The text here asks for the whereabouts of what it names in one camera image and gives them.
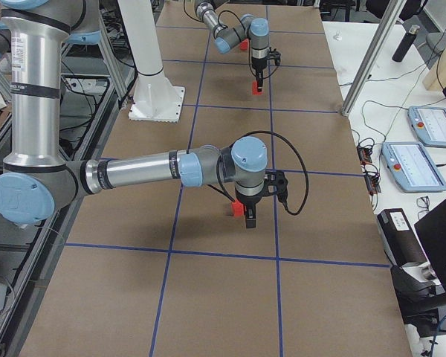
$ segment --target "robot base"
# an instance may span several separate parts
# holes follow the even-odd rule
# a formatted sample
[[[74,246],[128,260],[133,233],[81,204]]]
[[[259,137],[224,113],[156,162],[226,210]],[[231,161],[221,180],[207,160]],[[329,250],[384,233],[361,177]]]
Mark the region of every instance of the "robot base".
[[[184,102],[185,88],[174,87],[164,75],[139,75],[134,93],[131,120],[178,122]]]

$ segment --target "white tablet with blue border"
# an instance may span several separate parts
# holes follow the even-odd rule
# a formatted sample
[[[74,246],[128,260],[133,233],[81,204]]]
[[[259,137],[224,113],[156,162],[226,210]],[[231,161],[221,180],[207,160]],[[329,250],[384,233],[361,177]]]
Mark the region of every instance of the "white tablet with blue border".
[[[404,192],[446,191],[446,181],[421,143],[383,143],[381,153]]]
[[[446,147],[446,108],[411,106],[411,127],[427,147]]]

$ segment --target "brown table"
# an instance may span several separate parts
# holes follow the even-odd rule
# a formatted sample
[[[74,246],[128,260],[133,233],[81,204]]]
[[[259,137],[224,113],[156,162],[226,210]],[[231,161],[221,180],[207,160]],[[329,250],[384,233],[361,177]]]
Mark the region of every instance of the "brown table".
[[[224,8],[269,19],[283,66],[265,93],[251,94],[246,53],[219,55],[167,2],[158,36],[166,75],[187,88],[181,119],[122,111],[103,155],[222,147],[273,129],[306,160],[306,209],[292,217],[264,199],[246,230],[225,197],[178,181],[86,198],[21,356],[411,356],[318,10]],[[288,171],[294,209],[300,168],[261,138]]]

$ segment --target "table surface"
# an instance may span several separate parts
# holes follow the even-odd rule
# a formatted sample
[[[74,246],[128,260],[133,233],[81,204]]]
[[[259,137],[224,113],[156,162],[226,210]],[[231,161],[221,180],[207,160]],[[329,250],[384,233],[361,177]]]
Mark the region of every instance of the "table surface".
[[[410,356],[318,9],[223,8],[270,22],[283,65],[265,93],[251,94],[246,52],[219,55],[167,2],[157,31],[166,75],[187,89],[181,119],[124,110],[103,155],[223,147],[272,129],[306,161],[306,209],[292,217],[264,199],[245,230],[223,196],[177,181],[86,198],[21,356]],[[297,161],[261,139],[295,208]]]
[[[334,67],[337,71],[339,84],[343,85],[352,82],[377,25],[324,22],[323,27],[326,32],[332,59],[334,60]],[[424,88],[422,81],[428,73],[428,69],[424,65],[424,61],[416,48],[412,46],[402,62],[394,62],[391,60],[404,34],[405,30],[401,25],[396,25],[393,28],[375,63],[370,79],[382,80],[395,78],[410,71],[415,71],[397,80],[369,81],[365,84],[360,97],[357,99],[349,115],[352,128],[360,133],[362,139],[371,137],[375,139],[376,143],[380,143],[383,140],[380,134],[367,128],[363,124],[361,110],[367,100],[374,100],[388,106],[403,106],[404,108],[408,108],[409,106],[423,106],[445,98],[439,91],[427,91]],[[349,91],[349,86],[341,86],[341,91],[343,97],[345,97]],[[433,106],[446,108],[446,100]],[[410,127],[407,111],[401,110],[398,112],[397,108],[390,109],[374,103],[367,103],[363,108],[363,114],[365,115],[366,122],[370,126],[375,127],[383,133],[388,132],[393,121],[392,129],[387,136],[388,141],[417,141],[417,137]],[[394,182],[391,173],[388,172],[385,165],[379,164],[378,157],[380,155],[380,148],[380,145],[375,146],[372,155],[375,159],[375,164],[381,169],[381,194],[378,195],[378,206],[375,213],[380,213],[387,208],[403,208],[413,227],[418,221],[418,212],[421,210],[416,205],[416,199],[428,195],[430,197],[430,208],[434,208],[446,198],[446,191],[429,194],[403,193]],[[437,164],[446,162],[446,149],[427,147],[427,151]],[[446,180],[446,167],[440,167],[439,171]],[[408,270],[417,278],[421,278],[417,268]],[[421,348],[421,345],[418,344],[419,340],[413,337],[413,331],[411,329],[409,330],[413,355],[419,356],[415,351]],[[430,348],[428,340],[429,338],[423,338],[421,340],[425,349]],[[439,336],[438,342],[439,346],[436,346],[436,356],[446,357],[446,336]]]

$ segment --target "label on robot arm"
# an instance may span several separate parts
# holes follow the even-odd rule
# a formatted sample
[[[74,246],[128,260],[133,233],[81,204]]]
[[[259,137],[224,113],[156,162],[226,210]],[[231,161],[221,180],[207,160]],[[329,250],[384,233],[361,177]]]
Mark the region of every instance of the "label on robot arm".
[[[12,71],[25,70],[25,38],[12,37]]]
[[[405,221],[401,212],[390,212],[390,216],[392,217],[393,224],[397,231],[410,230],[410,227],[408,227],[407,221]]]

